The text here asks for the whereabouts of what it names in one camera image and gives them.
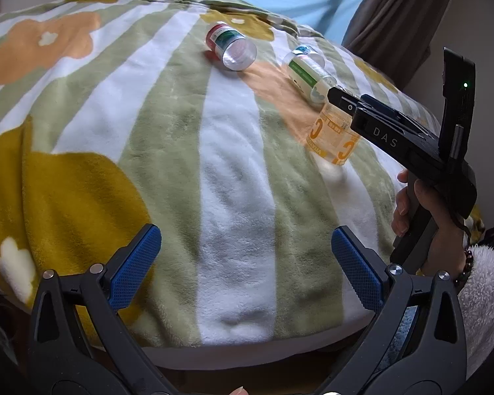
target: fleece blanket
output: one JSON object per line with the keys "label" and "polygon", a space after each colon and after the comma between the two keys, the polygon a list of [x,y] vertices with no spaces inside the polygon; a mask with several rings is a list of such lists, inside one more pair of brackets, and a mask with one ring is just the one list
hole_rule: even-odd
{"label": "fleece blanket", "polygon": [[[246,71],[209,55],[217,20],[256,44]],[[61,0],[0,14],[0,288],[29,308],[45,269],[82,273],[152,222],[161,253],[120,316],[158,364],[154,348],[172,368],[267,362],[366,325],[330,236],[348,225],[387,260],[401,168],[367,141],[342,167],[304,146],[317,112],[278,68],[299,43],[355,95],[438,130],[361,59],[240,0]],[[258,348],[194,356],[242,346]]]}

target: human hand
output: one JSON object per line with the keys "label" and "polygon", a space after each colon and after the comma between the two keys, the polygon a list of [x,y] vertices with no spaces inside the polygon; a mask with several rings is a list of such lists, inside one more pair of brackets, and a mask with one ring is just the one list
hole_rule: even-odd
{"label": "human hand", "polygon": [[[408,171],[399,172],[397,179],[402,183],[407,183]],[[437,190],[428,187],[418,179],[415,182],[414,191],[419,204],[430,211],[438,226],[437,233],[430,245],[427,261],[421,271],[425,276],[433,277],[439,270],[446,270],[452,279],[456,279],[465,267],[463,230],[453,223],[448,208]],[[397,207],[394,211],[391,228],[397,236],[403,236],[410,227],[410,220],[408,219],[410,200],[407,187],[397,193],[395,202]]]}
{"label": "human hand", "polygon": [[229,395],[249,395],[249,393],[241,386],[240,388],[233,390]]}

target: plastic bottle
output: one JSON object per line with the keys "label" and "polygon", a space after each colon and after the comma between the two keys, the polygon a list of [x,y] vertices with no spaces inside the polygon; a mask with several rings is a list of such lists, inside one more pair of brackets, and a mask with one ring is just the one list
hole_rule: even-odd
{"label": "plastic bottle", "polygon": [[256,45],[240,31],[225,22],[213,23],[206,34],[205,42],[225,67],[242,71],[256,59]]}
{"label": "plastic bottle", "polygon": [[306,138],[307,144],[320,157],[343,165],[361,138],[350,125],[348,113],[326,102]]}
{"label": "plastic bottle", "polygon": [[307,55],[322,68],[325,68],[324,57],[320,55],[314,47],[309,46],[309,44],[301,44],[300,46],[296,46],[293,51],[289,52],[286,57],[283,58],[283,65],[288,64],[295,55]]}
{"label": "plastic bottle", "polygon": [[305,54],[293,54],[282,70],[314,106],[322,106],[328,99],[328,90],[337,85],[330,73]]}

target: sleeve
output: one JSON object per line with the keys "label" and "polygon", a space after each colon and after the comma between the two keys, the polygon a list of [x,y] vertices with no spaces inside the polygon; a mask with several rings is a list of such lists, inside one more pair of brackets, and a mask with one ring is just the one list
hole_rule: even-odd
{"label": "sleeve", "polygon": [[474,266],[458,294],[467,339],[467,378],[494,348],[494,250],[472,248]]}

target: fingernail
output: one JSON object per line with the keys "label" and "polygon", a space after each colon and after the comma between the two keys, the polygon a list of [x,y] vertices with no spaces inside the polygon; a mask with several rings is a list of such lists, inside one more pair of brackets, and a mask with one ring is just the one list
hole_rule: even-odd
{"label": "fingernail", "polygon": [[399,223],[399,230],[401,230],[401,235],[404,235],[404,233],[408,232],[408,224],[406,223]]}

